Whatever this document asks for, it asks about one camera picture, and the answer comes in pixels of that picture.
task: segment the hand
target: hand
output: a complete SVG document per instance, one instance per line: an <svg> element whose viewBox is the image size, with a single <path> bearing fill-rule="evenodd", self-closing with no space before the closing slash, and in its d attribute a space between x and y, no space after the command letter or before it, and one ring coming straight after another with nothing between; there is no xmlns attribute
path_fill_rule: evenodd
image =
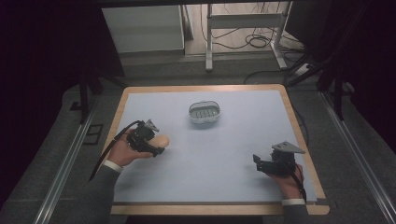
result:
<svg viewBox="0 0 396 224"><path fill-rule="evenodd" d="M297 164L296 170L294 174L300 180L301 183L304 181L303 176L303 167L300 164ZM285 199L301 199L302 195L300 189L298 188L297 183L294 179L289 175L287 177L282 177L278 175L268 175L275 180L275 182L279 185L280 190L283 193L283 197Z"/></svg>
<svg viewBox="0 0 396 224"><path fill-rule="evenodd" d="M128 130L122 137L116 142L113 148L107 157L108 161L112 161L116 163L118 166L126 166L132 161L140 158L150 158L152 154L149 152L138 152L135 151L129 146L128 141L126 140L126 136L132 130Z"/></svg>

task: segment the floor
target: floor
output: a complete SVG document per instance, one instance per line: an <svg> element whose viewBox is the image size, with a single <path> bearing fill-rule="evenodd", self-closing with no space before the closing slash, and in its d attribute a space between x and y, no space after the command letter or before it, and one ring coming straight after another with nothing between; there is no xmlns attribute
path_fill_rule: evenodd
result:
<svg viewBox="0 0 396 224"><path fill-rule="evenodd" d="M284 2L270 3L244 3L244 4L214 4L212 6L212 15L220 14L252 14L252 13L276 13L282 12L285 8ZM206 24L207 24L207 5L188 5L188 13L191 18L191 29L193 33L192 40L185 41L185 54L203 54L206 48ZM271 50L268 42L275 38L277 28L246 28L246 29L220 29L212 30L212 42L214 53L224 52L263 52ZM251 44L247 40L252 39L252 35L261 38L255 38ZM280 44L291 49L301 49L303 45L296 41L288 33L283 33Z"/></svg>

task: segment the metal rail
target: metal rail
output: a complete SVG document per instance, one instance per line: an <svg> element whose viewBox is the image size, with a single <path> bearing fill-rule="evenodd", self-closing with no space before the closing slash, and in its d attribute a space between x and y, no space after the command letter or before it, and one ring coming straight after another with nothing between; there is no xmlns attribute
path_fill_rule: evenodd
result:
<svg viewBox="0 0 396 224"><path fill-rule="evenodd" d="M61 164L61 167L58 170L54 180L52 181L51 186L49 187L49 191L44 198L43 203L41 204L40 209L38 210L37 216L35 218L35 224L44 224L50 222L50 217L52 216L53 210L56 206L56 203L61 196L62 190L64 189L64 184L66 183L67 177L70 174L70 171L73 167L73 164L76 160L77 154L79 152L82 141L85 137L85 134L90 127L93 115L95 113L95 108L98 105L100 100L99 95L94 95L91 99L90 104L90 113L86 119L86 121L81 124L78 128L78 132L76 133L75 138L73 139L72 144L70 145L64 160Z"/></svg>
<svg viewBox="0 0 396 224"><path fill-rule="evenodd" d="M343 137L353 160L356 162L361 175L363 176L368 188L373 193L373 196L375 197L375 200L388 223L396 223L395 205L393 204L391 198L387 194L380 181L376 178L375 173L361 153L361 149L355 142L346 124L338 118L332 109L332 100L330 99L329 95L320 91L319 96L323 99L327 110L332 117L332 121L334 122L338 132Z"/></svg>

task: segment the gray sleeve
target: gray sleeve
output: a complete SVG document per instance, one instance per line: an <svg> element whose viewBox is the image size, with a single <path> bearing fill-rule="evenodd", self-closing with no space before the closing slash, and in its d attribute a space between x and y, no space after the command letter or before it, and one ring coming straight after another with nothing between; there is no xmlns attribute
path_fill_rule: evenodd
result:
<svg viewBox="0 0 396 224"><path fill-rule="evenodd" d="M78 196L65 223L108 223L119 176L117 171L102 166Z"/></svg>
<svg viewBox="0 0 396 224"><path fill-rule="evenodd" d="M313 223L306 210L305 204L283 206L285 224L310 224Z"/></svg>

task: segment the small container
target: small container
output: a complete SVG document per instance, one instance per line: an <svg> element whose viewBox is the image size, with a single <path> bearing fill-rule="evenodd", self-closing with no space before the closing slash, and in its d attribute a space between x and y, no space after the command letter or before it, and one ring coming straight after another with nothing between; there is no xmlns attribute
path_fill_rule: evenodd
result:
<svg viewBox="0 0 396 224"><path fill-rule="evenodd" d="M214 122L220 116L220 107L214 101L202 101L192 104L189 113L190 119L194 123Z"/></svg>

